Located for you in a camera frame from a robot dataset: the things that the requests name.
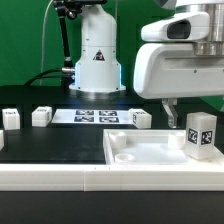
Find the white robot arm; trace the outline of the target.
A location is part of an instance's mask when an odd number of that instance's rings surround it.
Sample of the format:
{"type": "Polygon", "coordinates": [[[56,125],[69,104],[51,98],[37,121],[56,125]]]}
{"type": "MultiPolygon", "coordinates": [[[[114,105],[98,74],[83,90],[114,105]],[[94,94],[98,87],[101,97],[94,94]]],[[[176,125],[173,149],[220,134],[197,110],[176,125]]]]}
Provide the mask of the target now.
{"type": "MultiPolygon", "coordinates": [[[[133,87],[145,99],[160,99],[174,128],[179,98],[224,95],[224,0],[155,1],[175,14],[141,29],[145,44],[133,87]]],[[[84,6],[82,16],[81,58],[70,89],[91,99],[124,90],[114,18],[95,3],[84,6]]]]}

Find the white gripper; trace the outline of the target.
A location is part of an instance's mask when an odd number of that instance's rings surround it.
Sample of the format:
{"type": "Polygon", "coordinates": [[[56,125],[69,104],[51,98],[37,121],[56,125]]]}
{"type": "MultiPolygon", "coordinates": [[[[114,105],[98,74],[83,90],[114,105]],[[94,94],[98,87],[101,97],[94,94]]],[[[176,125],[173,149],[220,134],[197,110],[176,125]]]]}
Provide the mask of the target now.
{"type": "Polygon", "coordinates": [[[224,94],[224,56],[198,56],[194,43],[209,34],[206,12],[178,13],[144,26],[133,86],[145,99],[165,98],[168,126],[177,127],[176,98],[224,94]]]}

